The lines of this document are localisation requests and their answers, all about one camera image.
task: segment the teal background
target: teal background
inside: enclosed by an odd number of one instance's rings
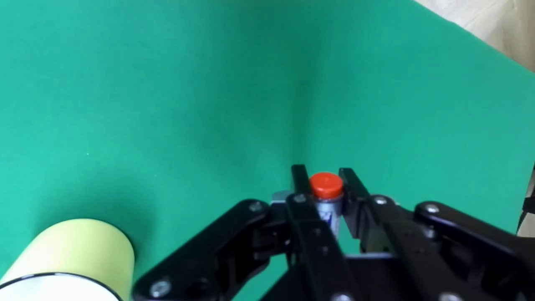
[[[514,231],[534,96],[532,72],[410,0],[4,0],[0,270],[89,216],[134,240],[139,276],[286,190],[293,163]]]

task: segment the roll of tape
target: roll of tape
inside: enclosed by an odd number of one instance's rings
[[[76,300],[107,295],[127,301],[134,261],[134,248],[117,228],[96,220],[64,221],[40,233],[19,256],[2,278],[0,300],[77,293]]]

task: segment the bottle cap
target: bottle cap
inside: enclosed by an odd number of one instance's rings
[[[345,183],[331,173],[318,173],[311,178],[313,193],[321,201],[335,201],[343,196]]]

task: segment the cylindrical object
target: cylindrical object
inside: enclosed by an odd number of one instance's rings
[[[340,216],[341,216],[341,200],[345,183],[336,174],[320,173],[311,178],[311,188],[318,198],[316,208],[320,218],[326,221],[333,231],[338,235]]]
[[[72,220],[40,233],[2,278],[0,301],[129,301],[134,248],[117,228]]]

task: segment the vial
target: vial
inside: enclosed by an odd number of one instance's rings
[[[345,190],[343,179],[338,174],[318,173],[311,178],[311,188],[318,200],[316,210],[320,218],[326,221],[333,235],[338,236]]]

